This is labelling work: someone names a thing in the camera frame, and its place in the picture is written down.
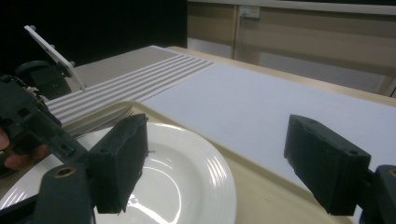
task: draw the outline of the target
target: beige tray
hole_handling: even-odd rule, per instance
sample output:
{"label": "beige tray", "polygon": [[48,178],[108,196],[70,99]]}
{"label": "beige tray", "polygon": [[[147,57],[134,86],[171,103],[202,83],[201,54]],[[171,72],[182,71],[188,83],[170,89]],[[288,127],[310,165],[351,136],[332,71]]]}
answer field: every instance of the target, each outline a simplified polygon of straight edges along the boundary
{"label": "beige tray", "polygon": [[[135,102],[117,103],[64,128],[73,132],[128,107],[132,107],[134,114],[145,113],[148,121],[186,128]],[[233,173],[237,194],[236,223],[353,223],[348,217],[327,215],[307,190],[206,139],[222,154]]]}

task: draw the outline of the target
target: black backdrop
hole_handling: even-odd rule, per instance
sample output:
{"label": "black backdrop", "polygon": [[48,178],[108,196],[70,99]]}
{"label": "black backdrop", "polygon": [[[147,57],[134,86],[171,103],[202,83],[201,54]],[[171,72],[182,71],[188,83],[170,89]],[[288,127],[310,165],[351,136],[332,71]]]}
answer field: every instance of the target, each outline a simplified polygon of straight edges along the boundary
{"label": "black backdrop", "polygon": [[187,47],[187,0],[6,1],[0,5],[0,72],[52,59],[36,32],[76,66],[150,45]]}

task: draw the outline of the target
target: power outlet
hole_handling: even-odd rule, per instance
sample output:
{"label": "power outlet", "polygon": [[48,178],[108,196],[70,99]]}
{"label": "power outlet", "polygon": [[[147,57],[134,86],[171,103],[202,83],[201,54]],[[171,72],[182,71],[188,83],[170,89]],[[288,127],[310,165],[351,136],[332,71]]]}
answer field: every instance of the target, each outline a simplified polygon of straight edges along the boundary
{"label": "power outlet", "polygon": [[260,17],[260,7],[240,6],[239,16],[258,19]]}

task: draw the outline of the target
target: table surface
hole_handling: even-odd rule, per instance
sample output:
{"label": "table surface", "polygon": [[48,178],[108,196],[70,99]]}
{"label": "table surface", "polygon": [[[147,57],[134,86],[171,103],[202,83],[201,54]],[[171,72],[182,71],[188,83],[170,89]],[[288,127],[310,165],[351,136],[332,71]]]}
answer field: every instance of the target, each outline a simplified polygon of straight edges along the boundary
{"label": "table surface", "polygon": [[[122,97],[96,104],[141,102],[301,186],[283,158],[290,114],[316,119],[366,150],[372,155],[372,170],[395,163],[396,99],[181,48],[150,47],[77,70],[92,88],[49,102],[51,112],[63,122],[99,109],[90,102],[112,94],[108,85],[115,78],[133,77],[124,87],[120,83],[126,81],[119,80],[114,90],[145,88],[116,92]],[[98,90],[103,83],[107,84]],[[0,190],[6,191],[17,179],[14,175],[1,180]]]}

